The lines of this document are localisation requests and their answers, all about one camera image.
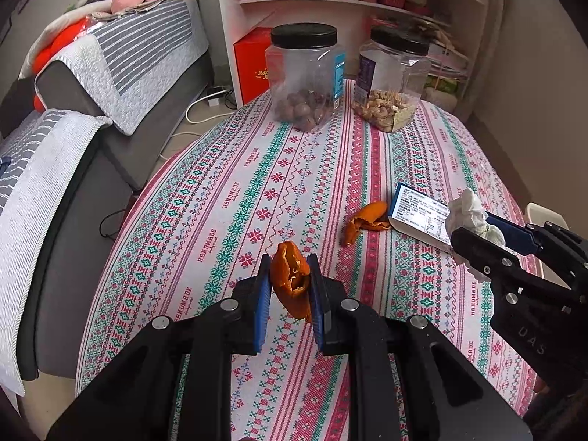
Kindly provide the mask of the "white bookshelf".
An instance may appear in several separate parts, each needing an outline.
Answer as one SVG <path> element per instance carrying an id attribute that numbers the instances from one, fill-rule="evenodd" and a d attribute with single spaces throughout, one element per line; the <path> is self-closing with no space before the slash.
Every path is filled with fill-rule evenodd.
<path id="1" fill-rule="evenodd" d="M 455 115 L 467 119 L 483 89 L 502 19 L 503 0 L 427 0 L 434 14 L 429 22 L 444 27 L 458 41 L 467 59 L 465 84 L 459 90 Z M 415 13 L 363 0 L 219 0 L 228 67 L 238 105 L 243 103 L 235 44 L 257 27 L 282 23 L 321 22 L 335 26 L 347 53 L 346 71 L 358 69 L 358 50 L 369 36 L 372 18 L 409 21 Z"/>

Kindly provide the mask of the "white bag on floor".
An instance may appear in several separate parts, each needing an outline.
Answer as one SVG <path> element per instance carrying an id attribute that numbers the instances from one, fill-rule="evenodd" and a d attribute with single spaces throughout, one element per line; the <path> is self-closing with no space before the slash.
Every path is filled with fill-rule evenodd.
<path id="1" fill-rule="evenodd" d="M 455 94 L 449 94 L 433 87 L 427 87 L 423 91 L 423 99 L 442 108 L 446 112 L 453 112 L 458 105 L 458 98 Z"/>

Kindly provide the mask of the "patterned red green tablecloth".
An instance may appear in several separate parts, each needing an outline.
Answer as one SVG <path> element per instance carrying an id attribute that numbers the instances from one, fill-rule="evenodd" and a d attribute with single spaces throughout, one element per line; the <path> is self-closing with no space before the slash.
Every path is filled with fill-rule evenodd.
<path id="1" fill-rule="evenodd" d="M 399 184 L 441 202 L 470 188 L 487 211 L 523 220 L 473 136 L 435 105 L 422 104 L 398 132 L 373 129 L 348 104 L 316 132 L 297 132 L 273 118 L 269 96 L 252 101 L 171 156 L 144 187 L 98 283 L 77 388 L 152 318 L 198 315 L 291 241 L 382 315 L 424 316 L 525 413 L 535 375 L 490 328 L 489 285 L 396 231 L 363 232 L 342 245 L 347 220 L 391 200 Z"/>

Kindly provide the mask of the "stack of books and papers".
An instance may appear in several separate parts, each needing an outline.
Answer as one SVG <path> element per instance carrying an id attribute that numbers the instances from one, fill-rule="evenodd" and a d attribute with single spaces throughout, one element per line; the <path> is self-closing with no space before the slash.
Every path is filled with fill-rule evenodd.
<path id="1" fill-rule="evenodd" d="M 460 43 L 443 26 L 422 18 L 413 21 L 413 29 L 429 43 L 426 87 L 457 96 L 469 78 L 469 57 Z"/>

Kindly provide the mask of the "red gift box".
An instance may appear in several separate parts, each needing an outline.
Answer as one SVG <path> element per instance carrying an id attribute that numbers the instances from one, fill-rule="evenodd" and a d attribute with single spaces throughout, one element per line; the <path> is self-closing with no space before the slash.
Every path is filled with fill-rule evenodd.
<path id="1" fill-rule="evenodd" d="M 257 27 L 233 45 L 243 105 L 269 89 L 265 51 L 271 45 L 270 35 L 270 28 Z"/>

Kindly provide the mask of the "clear jar with brown nuts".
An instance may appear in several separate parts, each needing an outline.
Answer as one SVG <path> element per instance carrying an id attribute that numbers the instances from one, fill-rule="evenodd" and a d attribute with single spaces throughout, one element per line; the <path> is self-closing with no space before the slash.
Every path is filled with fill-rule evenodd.
<path id="1" fill-rule="evenodd" d="M 271 29 L 265 51 L 272 112 L 300 132 L 313 132 L 333 115 L 343 94 L 346 54 L 337 28 L 315 22 Z"/>

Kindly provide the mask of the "orange peel piece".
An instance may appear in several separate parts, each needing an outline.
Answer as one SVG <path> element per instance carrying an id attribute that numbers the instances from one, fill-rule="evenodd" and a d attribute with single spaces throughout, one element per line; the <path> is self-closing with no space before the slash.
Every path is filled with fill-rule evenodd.
<path id="1" fill-rule="evenodd" d="M 310 266 L 292 241 L 278 244 L 270 264 L 270 283 L 286 311 L 297 320 L 311 322 Z"/>
<path id="2" fill-rule="evenodd" d="M 362 230 L 387 231 L 392 228 L 388 218 L 388 203 L 374 201 L 358 210 L 346 223 L 343 230 L 342 246 L 353 245 Z"/>

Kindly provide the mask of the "white tissue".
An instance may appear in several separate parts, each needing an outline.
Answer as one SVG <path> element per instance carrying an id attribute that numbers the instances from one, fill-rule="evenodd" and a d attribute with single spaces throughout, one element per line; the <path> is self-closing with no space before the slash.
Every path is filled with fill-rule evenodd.
<path id="1" fill-rule="evenodd" d="M 466 187 L 458 198 L 451 200 L 448 203 L 448 210 L 448 217 L 445 219 L 448 237 L 451 237 L 456 229 L 465 228 L 498 247 L 506 247 L 504 234 L 496 225 L 487 222 L 488 214 L 471 188 Z"/>

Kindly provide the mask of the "clear jar with cashews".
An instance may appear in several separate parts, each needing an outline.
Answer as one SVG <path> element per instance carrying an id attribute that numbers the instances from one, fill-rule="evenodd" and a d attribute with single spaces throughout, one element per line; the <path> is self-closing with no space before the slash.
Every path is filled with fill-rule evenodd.
<path id="1" fill-rule="evenodd" d="M 360 47 L 352 109 L 381 132 L 402 129 L 413 118 L 431 61 L 429 42 L 389 26 L 371 28 Z"/>

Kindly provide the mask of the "grey sofa with striped cover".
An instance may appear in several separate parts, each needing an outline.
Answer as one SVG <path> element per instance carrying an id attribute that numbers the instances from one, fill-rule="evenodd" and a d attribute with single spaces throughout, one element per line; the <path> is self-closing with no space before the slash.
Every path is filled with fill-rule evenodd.
<path id="1" fill-rule="evenodd" d="M 44 112 L 2 142 L 1 384 L 75 374 L 112 242 L 101 223 L 147 184 L 213 80 L 196 0 L 98 24 L 36 77 Z"/>

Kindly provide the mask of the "blue white carton box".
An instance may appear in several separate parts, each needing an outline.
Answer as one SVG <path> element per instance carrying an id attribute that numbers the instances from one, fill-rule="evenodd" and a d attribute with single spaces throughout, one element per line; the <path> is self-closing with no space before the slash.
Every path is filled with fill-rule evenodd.
<path id="1" fill-rule="evenodd" d="M 388 210 L 395 230 L 446 253 L 451 252 L 445 228 L 448 215 L 448 206 L 400 182 Z"/>

